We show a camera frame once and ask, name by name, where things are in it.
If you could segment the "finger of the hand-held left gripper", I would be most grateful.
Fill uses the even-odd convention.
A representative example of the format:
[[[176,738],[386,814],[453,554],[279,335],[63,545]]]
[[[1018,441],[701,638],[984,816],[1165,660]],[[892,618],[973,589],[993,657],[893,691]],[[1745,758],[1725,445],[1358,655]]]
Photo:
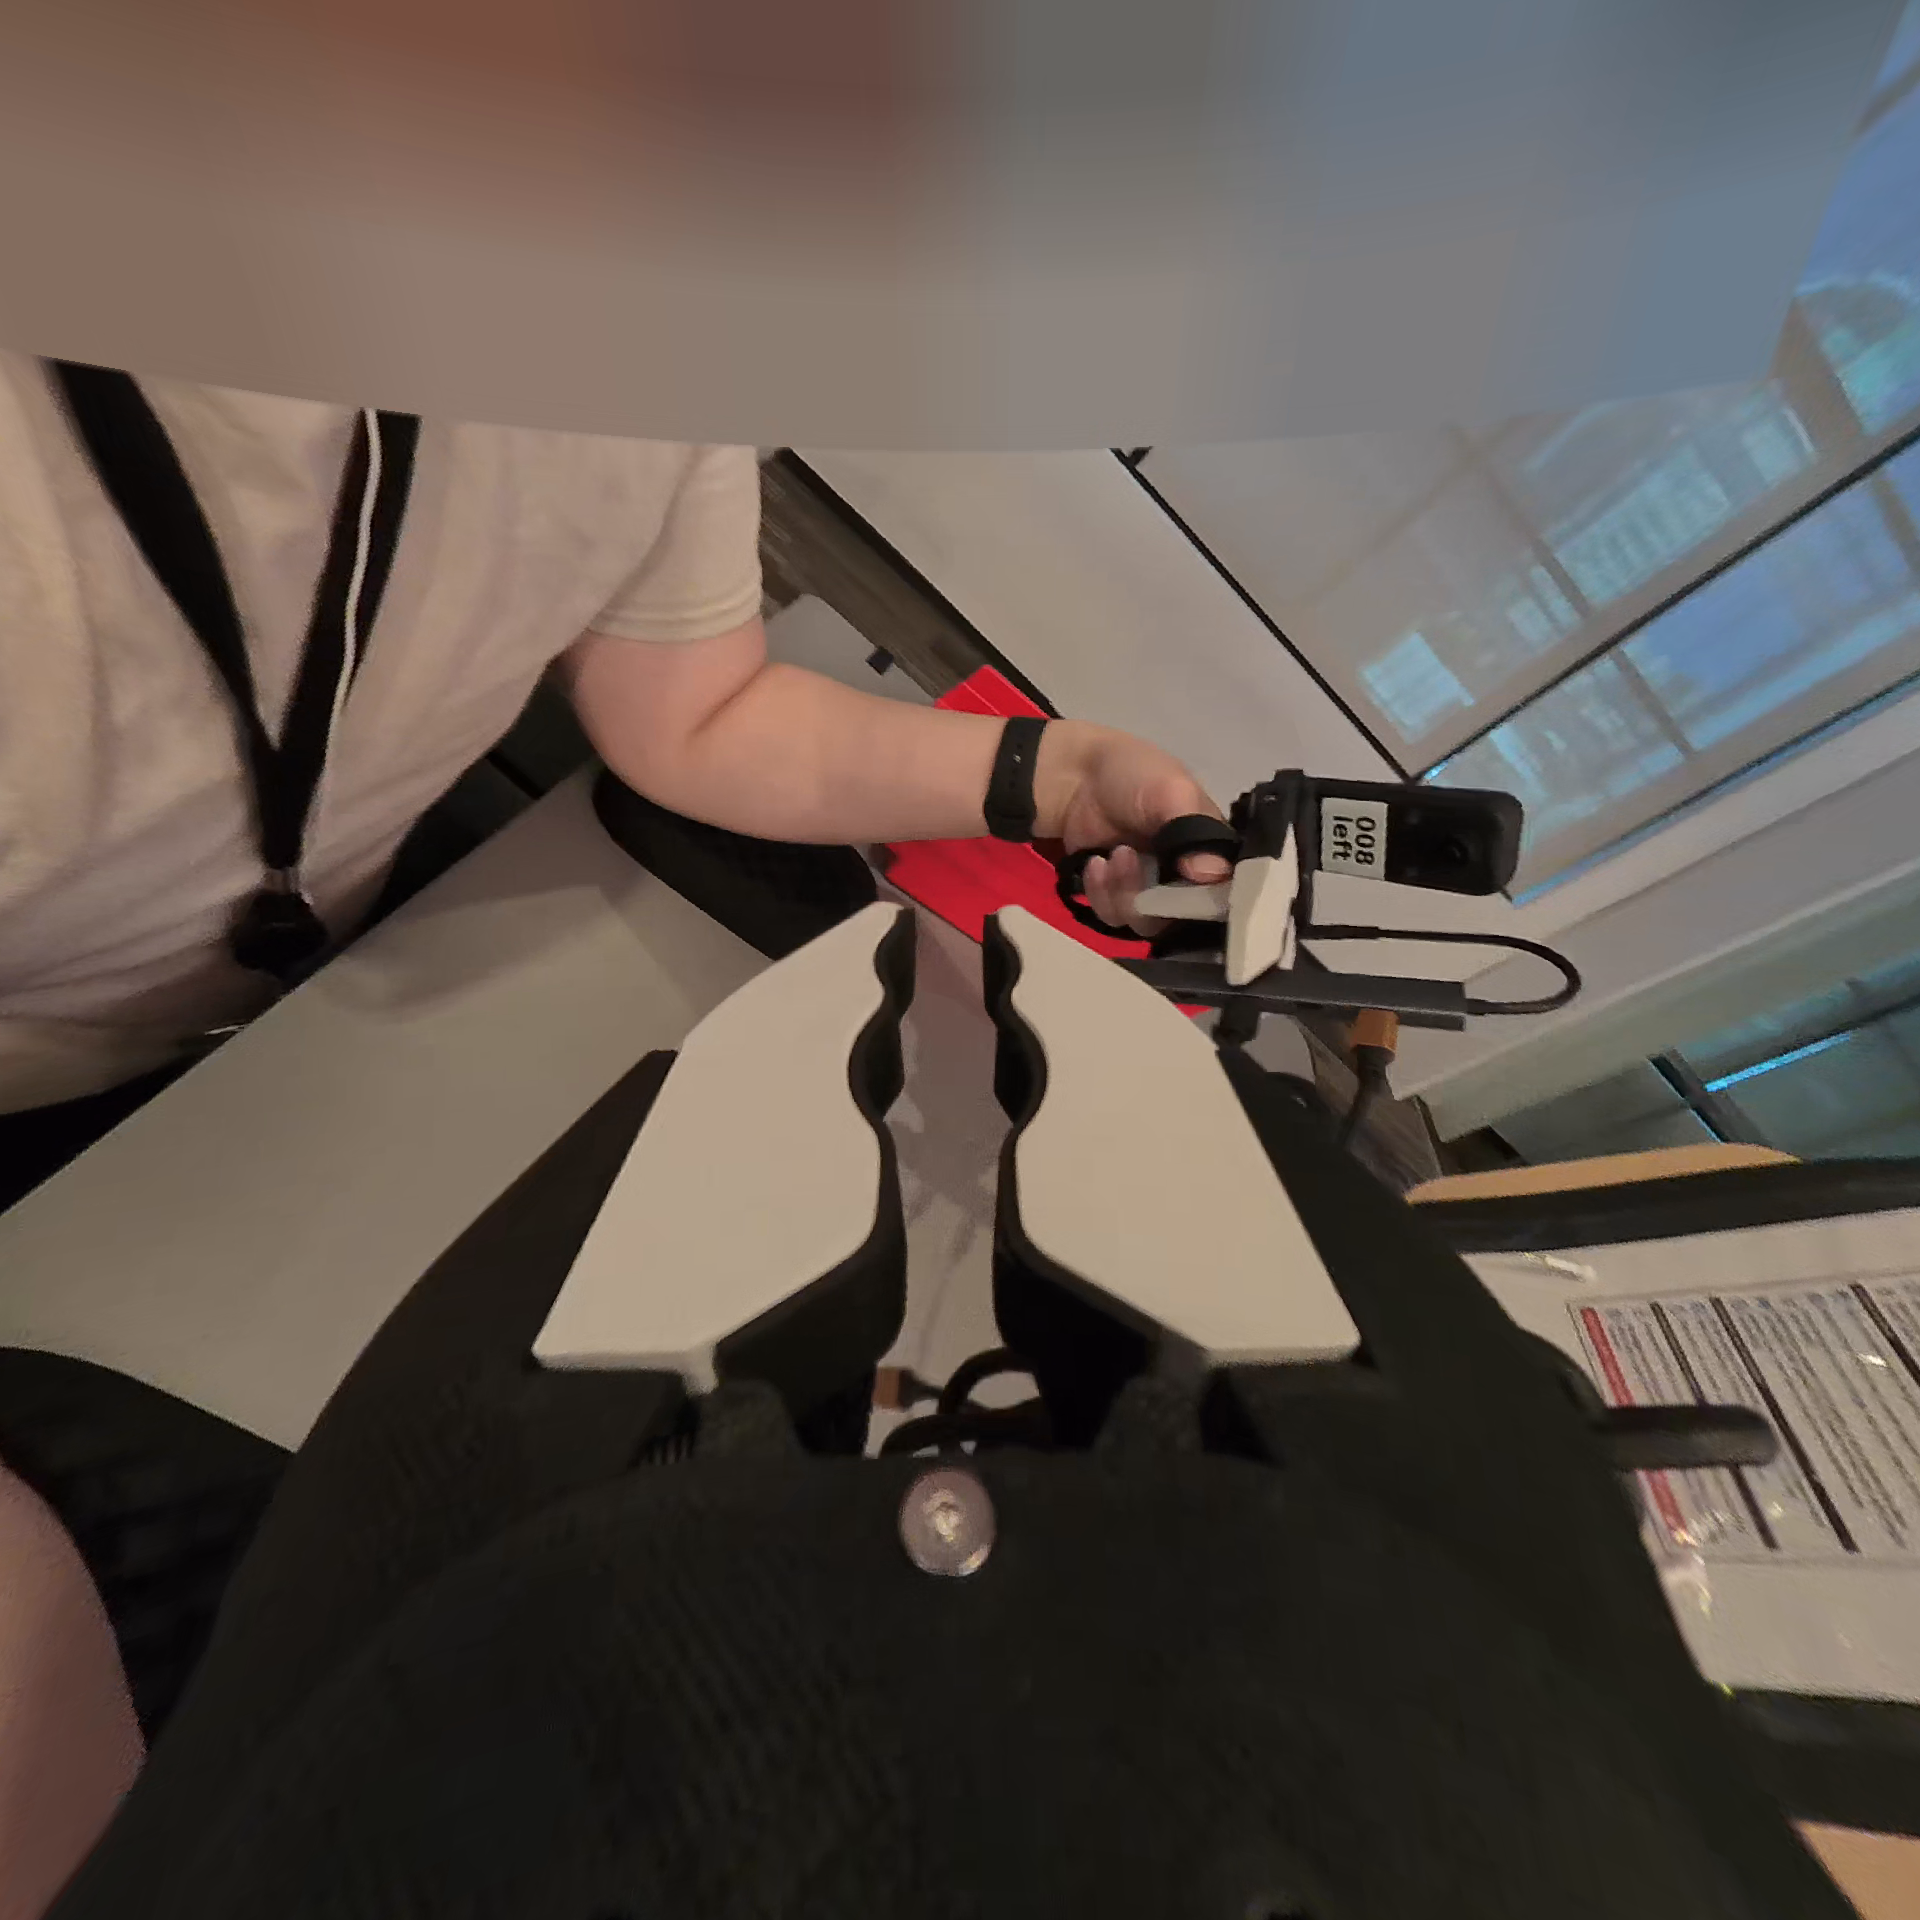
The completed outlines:
[[[1231,866],[1223,920],[1223,980],[1250,987],[1298,955],[1301,864],[1293,828],[1250,828]]]

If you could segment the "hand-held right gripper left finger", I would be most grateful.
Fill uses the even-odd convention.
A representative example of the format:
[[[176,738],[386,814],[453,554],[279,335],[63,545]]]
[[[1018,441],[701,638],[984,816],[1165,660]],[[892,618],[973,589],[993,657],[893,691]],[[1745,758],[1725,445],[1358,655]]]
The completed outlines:
[[[684,1040],[534,1340],[547,1370],[696,1393],[831,1395],[900,1334],[887,1113],[916,985],[908,908],[871,903],[757,972]]]

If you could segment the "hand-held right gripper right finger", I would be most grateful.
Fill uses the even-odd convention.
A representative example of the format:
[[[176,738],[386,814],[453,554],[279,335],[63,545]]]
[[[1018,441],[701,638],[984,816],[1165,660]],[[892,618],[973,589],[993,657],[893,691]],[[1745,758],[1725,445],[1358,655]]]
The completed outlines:
[[[1207,1368],[1343,1363],[1360,1329],[1212,1037],[1022,905],[988,916],[980,987],[1006,1113],[992,1298],[1061,1371],[1085,1340]]]

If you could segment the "grey usb hub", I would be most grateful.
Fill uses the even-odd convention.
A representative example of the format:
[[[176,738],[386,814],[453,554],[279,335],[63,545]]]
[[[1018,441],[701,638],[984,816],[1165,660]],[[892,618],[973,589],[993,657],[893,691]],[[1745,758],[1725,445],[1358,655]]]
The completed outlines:
[[[1117,957],[1116,968],[1180,1005],[1226,1010],[1244,1004],[1262,1016],[1300,1010],[1384,1012],[1403,1026],[1445,1033],[1460,1031],[1470,1020],[1470,995],[1453,980],[1308,966],[1268,968],[1234,985],[1226,977],[1223,961],[1212,953]]]

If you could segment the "person's left forearm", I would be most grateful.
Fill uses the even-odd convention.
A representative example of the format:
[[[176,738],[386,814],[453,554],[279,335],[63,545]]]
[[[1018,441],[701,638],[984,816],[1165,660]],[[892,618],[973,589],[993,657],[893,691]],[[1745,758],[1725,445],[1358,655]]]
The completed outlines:
[[[696,640],[589,632],[563,654],[560,682],[603,767],[703,826],[813,845],[988,828],[995,719],[773,662],[760,618]]]

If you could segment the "person's left hand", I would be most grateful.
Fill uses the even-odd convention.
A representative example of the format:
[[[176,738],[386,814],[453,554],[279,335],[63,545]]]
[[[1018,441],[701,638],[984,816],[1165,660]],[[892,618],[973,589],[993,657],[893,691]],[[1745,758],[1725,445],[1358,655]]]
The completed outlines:
[[[1222,819],[1187,767],[1148,739],[1078,719],[1049,722],[1034,767],[1034,829],[1061,852],[1092,852],[1082,898],[1112,928],[1141,938],[1162,921],[1139,910],[1144,856],[1159,829],[1187,816]]]

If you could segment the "black chair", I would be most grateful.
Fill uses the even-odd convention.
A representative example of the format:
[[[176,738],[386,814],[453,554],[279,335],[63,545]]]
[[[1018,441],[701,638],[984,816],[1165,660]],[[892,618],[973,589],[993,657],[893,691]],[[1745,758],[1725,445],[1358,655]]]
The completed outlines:
[[[643,798],[612,770],[593,776],[589,805],[614,848],[773,961],[880,900],[852,845],[714,828]]]

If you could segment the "black wristband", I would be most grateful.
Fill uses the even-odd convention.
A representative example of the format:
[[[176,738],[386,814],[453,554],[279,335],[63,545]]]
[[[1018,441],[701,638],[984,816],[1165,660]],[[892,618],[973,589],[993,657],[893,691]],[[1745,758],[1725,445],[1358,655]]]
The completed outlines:
[[[1007,716],[995,738],[980,819],[988,838],[1024,848],[1038,835],[1038,770],[1045,716]]]

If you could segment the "red plastic holder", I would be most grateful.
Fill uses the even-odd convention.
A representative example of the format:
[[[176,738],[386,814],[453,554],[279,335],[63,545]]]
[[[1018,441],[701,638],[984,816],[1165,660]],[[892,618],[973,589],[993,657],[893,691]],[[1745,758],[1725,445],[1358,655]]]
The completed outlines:
[[[1102,931],[1074,913],[1087,901],[1060,895],[1060,874],[1042,845],[992,835],[883,842],[876,869],[938,921],[977,941],[988,918],[1019,905],[1080,946],[1109,959],[1145,959],[1148,940]]]

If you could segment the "large window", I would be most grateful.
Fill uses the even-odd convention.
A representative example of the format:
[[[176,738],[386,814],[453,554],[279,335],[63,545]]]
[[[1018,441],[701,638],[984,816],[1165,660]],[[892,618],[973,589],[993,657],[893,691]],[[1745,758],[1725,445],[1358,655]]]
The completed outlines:
[[[1364,579],[1410,771],[1525,810],[1524,888],[1915,670],[1915,60],[1875,89],[1767,369],[1481,436]]]

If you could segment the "wooden board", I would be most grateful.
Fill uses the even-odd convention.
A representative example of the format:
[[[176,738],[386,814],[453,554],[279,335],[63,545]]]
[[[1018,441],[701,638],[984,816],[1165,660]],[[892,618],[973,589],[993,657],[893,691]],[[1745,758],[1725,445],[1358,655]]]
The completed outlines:
[[[1591,1155],[1571,1162],[1518,1164],[1433,1176],[1403,1197],[1416,1206],[1475,1204],[1597,1187],[1662,1184],[1708,1174],[1792,1166],[1797,1158],[1748,1141],[1703,1141]]]

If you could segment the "person's white t-shirt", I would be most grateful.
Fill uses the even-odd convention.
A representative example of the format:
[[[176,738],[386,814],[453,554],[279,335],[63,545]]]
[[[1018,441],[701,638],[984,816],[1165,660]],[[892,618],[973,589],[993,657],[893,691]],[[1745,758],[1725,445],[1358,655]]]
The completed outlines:
[[[145,377],[233,589],[277,728],[357,416]],[[1,1092],[107,1092],[251,1018],[274,985],[227,930],[259,884],[218,671],[137,551],[56,396],[4,352]],[[580,638],[684,644],[760,612],[755,456],[430,423],[396,556],[325,748],[300,880],[330,934]]]

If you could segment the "printed sheet in sleeve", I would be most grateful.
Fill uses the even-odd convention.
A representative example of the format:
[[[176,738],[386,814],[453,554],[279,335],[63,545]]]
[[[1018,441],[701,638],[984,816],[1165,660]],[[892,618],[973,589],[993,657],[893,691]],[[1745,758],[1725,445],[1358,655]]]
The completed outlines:
[[[1773,1431],[1764,1466],[1631,1479],[1708,1680],[1915,1703],[1915,1209],[1466,1260],[1604,1405],[1734,1405]]]

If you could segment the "black shorts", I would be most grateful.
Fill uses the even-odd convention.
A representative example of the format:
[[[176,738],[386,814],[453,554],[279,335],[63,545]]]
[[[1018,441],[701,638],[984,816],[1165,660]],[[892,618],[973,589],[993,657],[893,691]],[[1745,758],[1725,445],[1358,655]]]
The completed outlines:
[[[107,1366],[6,1348],[1,1458],[77,1548],[154,1741],[291,1452]]]

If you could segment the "person's bare leg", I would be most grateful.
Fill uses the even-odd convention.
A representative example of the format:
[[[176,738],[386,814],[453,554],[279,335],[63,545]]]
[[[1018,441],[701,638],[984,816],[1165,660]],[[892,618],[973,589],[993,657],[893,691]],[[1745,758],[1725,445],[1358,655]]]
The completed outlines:
[[[1,1471],[1,1913],[37,1918],[119,1809],[145,1741],[103,1600],[52,1507]]]

